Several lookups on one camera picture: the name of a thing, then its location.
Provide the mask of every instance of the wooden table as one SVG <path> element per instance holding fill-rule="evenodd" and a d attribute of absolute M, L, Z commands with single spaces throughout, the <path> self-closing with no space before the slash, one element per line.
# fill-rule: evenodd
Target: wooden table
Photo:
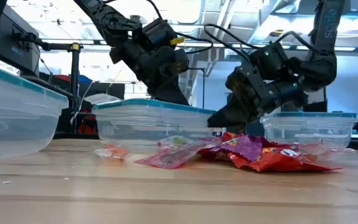
<path fill-rule="evenodd" d="M 100 159 L 94 141 L 52 141 L 0 160 L 0 224 L 358 223 L 358 153 L 327 174 L 258 174 L 191 161 L 164 170 Z"/>

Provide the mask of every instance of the computer monitor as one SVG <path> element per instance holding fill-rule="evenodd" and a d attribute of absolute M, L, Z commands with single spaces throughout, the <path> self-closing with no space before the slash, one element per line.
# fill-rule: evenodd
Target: computer monitor
<path fill-rule="evenodd" d="M 39 49 L 29 42 L 17 41 L 13 34 L 39 33 L 11 7 L 0 17 L 0 60 L 18 68 L 23 75 L 39 75 Z"/>

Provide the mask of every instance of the candy wrapper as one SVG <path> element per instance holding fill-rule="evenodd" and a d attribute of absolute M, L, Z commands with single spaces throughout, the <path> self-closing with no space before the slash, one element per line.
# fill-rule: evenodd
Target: candy wrapper
<path fill-rule="evenodd" d="M 251 168 L 258 172 L 325 172 L 340 169 L 325 166 L 324 160 L 345 150 L 323 145 L 275 144 L 263 137 L 231 133 L 191 143 L 177 141 L 173 144 L 173 139 L 161 140 L 159 153 L 136 162 L 174 169 L 199 154 L 210 160 L 231 161 L 239 169 Z"/>
<path fill-rule="evenodd" d="M 128 149 L 115 145 L 109 141 L 102 141 L 94 153 L 100 157 L 127 159 L 131 156 Z"/>

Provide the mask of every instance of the yellow connector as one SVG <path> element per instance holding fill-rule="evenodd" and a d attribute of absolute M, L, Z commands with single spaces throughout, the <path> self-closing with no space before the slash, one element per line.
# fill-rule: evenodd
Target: yellow connector
<path fill-rule="evenodd" d="M 184 37 L 177 37 L 175 39 L 172 39 L 170 41 L 170 44 L 171 45 L 176 45 L 176 44 L 180 44 L 180 43 L 183 43 L 185 41 L 185 38 Z"/>

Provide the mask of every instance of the transparent storage bin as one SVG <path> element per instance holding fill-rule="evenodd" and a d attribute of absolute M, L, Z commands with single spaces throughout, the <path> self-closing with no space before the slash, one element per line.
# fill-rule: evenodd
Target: transparent storage bin
<path fill-rule="evenodd" d="M 282 112 L 260 119 L 265 137 L 278 143 L 324 144 L 345 148 L 357 121 L 354 113 Z"/>
<path fill-rule="evenodd" d="M 207 119 L 214 112 L 146 99 L 101 103 L 93 108 L 99 137 L 131 152 L 156 152 L 158 141 L 170 136 L 213 137 L 221 132 L 207 128 Z"/>
<path fill-rule="evenodd" d="M 0 70 L 0 159 L 47 146 L 67 107 L 67 97 Z"/>

